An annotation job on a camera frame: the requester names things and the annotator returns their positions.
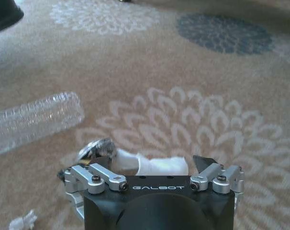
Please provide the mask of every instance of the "plastic bottle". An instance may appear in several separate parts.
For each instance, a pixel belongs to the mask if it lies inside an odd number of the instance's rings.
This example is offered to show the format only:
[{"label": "plastic bottle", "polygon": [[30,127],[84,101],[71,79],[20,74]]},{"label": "plastic bottle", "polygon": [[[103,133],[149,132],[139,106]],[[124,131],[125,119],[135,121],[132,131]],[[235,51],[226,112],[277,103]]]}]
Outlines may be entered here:
[{"label": "plastic bottle", "polygon": [[74,92],[62,92],[0,112],[0,154],[73,127],[84,118]]}]

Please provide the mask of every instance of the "patterned carpet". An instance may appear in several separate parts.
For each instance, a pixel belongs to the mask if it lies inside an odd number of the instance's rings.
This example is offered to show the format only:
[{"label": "patterned carpet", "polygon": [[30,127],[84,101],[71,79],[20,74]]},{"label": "patterned carpet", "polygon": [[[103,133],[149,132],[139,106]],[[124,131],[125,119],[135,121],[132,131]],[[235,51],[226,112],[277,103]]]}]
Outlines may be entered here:
[{"label": "patterned carpet", "polygon": [[73,91],[85,120],[0,155],[0,230],[82,230],[56,173],[89,141],[246,172],[238,230],[290,230],[290,0],[19,0],[0,111]]}]

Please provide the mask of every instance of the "black object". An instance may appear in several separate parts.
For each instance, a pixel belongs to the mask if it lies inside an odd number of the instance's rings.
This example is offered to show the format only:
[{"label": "black object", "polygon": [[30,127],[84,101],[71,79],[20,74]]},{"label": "black object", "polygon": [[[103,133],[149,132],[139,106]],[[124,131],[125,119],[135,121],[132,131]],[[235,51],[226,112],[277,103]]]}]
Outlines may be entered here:
[{"label": "black object", "polygon": [[234,192],[193,192],[189,176],[127,176],[129,189],[84,192],[85,230],[232,230]]},{"label": "black object", "polygon": [[23,16],[14,0],[0,0],[0,31],[17,23]]},{"label": "black object", "polygon": [[198,173],[201,173],[203,170],[208,168],[211,164],[217,163],[214,159],[212,158],[206,158],[206,157],[201,157],[194,155],[193,156],[194,163],[196,165],[196,168],[198,170]]}]

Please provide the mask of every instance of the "white tissue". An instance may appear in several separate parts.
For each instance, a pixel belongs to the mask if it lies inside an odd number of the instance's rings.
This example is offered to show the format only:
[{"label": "white tissue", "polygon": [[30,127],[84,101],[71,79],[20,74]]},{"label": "white tissue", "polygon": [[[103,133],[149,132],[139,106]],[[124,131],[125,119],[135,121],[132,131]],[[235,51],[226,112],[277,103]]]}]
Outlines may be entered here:
[{"label": "white tissue", "polygon": [[34,222],[38,217],[31,210],[26,216],[18,217],[11,221],[9,230],[29,230],[34,228]]},{"label": "white tissue", "polygon": [[134,155],[118,149],[116,163],[122,170],[138,169],[136,175],[188,175],[189,173],[184,157],[148,159],[140,153]]}]

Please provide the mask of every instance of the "screw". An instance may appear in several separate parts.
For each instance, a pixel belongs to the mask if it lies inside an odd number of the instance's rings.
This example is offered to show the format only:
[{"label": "screw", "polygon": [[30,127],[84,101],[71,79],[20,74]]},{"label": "screw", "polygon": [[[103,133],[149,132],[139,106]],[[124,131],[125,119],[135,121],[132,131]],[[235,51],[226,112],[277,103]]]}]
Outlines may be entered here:
[{"label": "screw", "polygon": [[120,185],[120,191],[126,191],[128,189],[129,185],[127,183],[123,183]]},{"label": "screw", "polygon": [[99,175],[92,176],[92,181],[93,182],[100,182],[100,176]]},{"label": "screw", "polygon": [[193,191],[198,191],[199,190],[199,184],[198,183],[191,183],[190,186],[191,186],[191,189]]},{"label": "screw", "polygon": [[218,177],[217,177],[217,180],[219,180],[219,181],[226,181],[226,176],[224,176],[224,175],[219,175]]}]

